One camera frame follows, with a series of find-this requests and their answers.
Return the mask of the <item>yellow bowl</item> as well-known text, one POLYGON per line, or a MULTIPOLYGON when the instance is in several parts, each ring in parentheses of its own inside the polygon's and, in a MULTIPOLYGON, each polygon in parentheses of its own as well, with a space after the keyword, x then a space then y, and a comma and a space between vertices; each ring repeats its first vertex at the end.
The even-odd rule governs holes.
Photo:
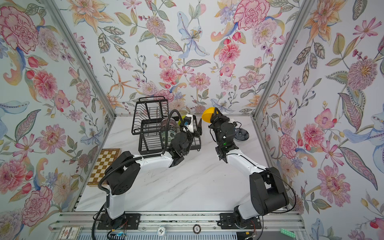
POLYGON ((215 108, 211 107, 206 109, 202 114, 202 120, 206 123, 211 123, 211 117, 215 113, 215 108))

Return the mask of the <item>dark blue grey bowl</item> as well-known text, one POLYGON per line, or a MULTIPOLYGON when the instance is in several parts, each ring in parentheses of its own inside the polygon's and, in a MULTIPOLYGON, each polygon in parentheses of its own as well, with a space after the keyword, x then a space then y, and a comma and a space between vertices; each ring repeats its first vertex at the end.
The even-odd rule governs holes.
POLYGON ((235 140, 244 142, 249 139, 249 132, 243 128, 235 129, 235 140))

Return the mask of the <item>pink striped bowl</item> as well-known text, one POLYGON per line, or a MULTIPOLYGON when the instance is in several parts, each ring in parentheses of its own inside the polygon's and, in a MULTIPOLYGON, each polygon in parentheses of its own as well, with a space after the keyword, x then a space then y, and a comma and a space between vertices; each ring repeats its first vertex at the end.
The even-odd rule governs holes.
POLYGON ((169 120, 168 118, 164 118, 161 122, 161 130, 167 129, 170 125, 178 127, 178 123, 173 118, 170 118, 169 120))

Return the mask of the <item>black wire dish rack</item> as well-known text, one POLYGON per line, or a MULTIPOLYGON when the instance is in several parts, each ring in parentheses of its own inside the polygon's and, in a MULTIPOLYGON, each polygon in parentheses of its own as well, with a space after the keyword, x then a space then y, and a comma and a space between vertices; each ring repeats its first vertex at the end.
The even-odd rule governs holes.
MULTIPOLYGON (((169 104, 165 97, 143 97, 136 102, 132 134, 138 135, 138 151, 142 155, 157 154, 163 151, 161 122, 169 116, 169 104)), ((179 117, 176 113, 172 117, 177 123, 179 117)))

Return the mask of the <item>lime green bowl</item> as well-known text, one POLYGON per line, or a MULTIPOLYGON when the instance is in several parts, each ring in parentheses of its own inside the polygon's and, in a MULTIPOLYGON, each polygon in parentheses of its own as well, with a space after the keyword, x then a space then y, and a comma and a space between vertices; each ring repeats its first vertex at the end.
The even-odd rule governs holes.
POLYGON ((179 122, 178 122, 179 125, 181 125, 182 122, 184 122, 184 118, 185 118, 185 116, 182 116, 182 117, 179 119, 179 122))

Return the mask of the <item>black white patterned bowl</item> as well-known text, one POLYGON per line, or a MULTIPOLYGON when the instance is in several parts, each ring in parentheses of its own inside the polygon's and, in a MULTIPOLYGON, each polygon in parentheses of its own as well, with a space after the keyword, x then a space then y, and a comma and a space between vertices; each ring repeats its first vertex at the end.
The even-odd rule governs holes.
POLYGON ((168 135, 176 135, 177 133, 177 127, 173 126, 173 125, 170 125, 168 128, 167 128, 167 133, 168 135))

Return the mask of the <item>green leaf pattern bowl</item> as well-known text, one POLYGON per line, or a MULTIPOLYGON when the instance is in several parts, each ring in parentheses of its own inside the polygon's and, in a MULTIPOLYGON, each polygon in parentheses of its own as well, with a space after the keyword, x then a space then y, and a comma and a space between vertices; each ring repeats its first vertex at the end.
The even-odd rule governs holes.
POLYGON ((161 136, 162 136, 162 143, 164 144, 165 142, 167 142, 168 146, 171 145, 172 140, 175 138, 175 135, 168 135, 168 133, 166 132, 161 132, 161 136))

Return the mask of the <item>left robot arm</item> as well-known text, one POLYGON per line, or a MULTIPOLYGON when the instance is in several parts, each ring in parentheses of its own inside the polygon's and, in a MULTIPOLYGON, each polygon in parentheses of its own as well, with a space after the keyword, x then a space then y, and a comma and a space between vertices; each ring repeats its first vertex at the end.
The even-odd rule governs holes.
POLYGON ((104 208, 111 220, 118 219, 125 213, 125 194, 141 170, 177 166, 189 154, 195 138, 203 133, 202 122, 197 121, 194 115, 186 115, 180 118, 176 134, 169 141, 171 119, 169 117, 159 129, 161 153, 143 156, 125 151, 107 168, 99 181, 98 188, 107 194, 104 208))

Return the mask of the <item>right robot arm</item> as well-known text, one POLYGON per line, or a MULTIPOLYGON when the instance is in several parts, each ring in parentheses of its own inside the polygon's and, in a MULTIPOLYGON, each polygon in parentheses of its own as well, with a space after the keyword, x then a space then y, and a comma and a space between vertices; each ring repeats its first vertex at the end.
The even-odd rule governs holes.
POLYGON ((250 200, 234 208, 236 221, 243 223, 286 207, 289 197, 279 171, 256 163, 240 150, 234 142, 235 122, 215 108, 210 123, 219 159, 235 167, 250 180, 250 200))

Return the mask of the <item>wooden chessboard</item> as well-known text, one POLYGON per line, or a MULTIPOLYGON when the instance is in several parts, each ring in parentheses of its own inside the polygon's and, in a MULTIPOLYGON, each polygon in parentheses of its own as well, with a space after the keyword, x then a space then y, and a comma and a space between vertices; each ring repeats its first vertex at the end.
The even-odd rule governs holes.
POLYGON ((121 149, 102 149, 87 185, 90 187, 96 187, 104 176, 107 168, 118 158, 121 152, 121 149))

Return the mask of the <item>green connector block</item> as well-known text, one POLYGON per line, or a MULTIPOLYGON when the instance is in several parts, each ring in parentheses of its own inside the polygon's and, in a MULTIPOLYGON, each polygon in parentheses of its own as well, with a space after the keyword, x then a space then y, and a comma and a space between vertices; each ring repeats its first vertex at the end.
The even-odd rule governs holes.
POLYGON ((281 234, 285 235, 285 236, 288 236, 292 239, 296 239, 296 234, 292 231, 289 231, 289 230, 286 230, 286 229, 281 229, 280 230, 281 234))

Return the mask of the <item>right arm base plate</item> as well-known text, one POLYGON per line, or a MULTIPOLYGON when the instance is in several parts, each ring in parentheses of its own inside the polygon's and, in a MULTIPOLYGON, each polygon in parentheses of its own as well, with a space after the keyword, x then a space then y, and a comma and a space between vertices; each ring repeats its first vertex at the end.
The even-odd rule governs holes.
POLYGON ((253 217, 244 220, 240 215, 235 213, 220 213, 220 219, 217 225, 222 230, 259 230, 262 228, 259 217, 253 217))

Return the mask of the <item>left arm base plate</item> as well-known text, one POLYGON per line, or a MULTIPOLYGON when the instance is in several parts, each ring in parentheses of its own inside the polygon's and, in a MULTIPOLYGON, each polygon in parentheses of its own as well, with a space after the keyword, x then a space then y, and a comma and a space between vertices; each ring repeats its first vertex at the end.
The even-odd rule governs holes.
POLYGON ((137 230, 141 214, 124 213, 112 220, 108 214, 102 214, 97 225, 97 230, 137 230))

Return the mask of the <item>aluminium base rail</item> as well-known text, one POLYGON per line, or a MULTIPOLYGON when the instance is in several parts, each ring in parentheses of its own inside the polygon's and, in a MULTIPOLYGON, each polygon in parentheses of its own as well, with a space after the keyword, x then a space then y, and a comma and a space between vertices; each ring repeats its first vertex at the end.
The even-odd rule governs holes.
POLYGON ((259 230, 222 230, 217 221, 220 213, 214 212, 129 212, 141 214, 137 230, 97 230, 94 212, 60 214, 49 227, 50 240, 59 240, 66 227, 78 227, 76 240, 289 240, 281 229, 292 231, 296 239, 307 240, 304 221, 297 212, 269 214, 259 217, 259 230))

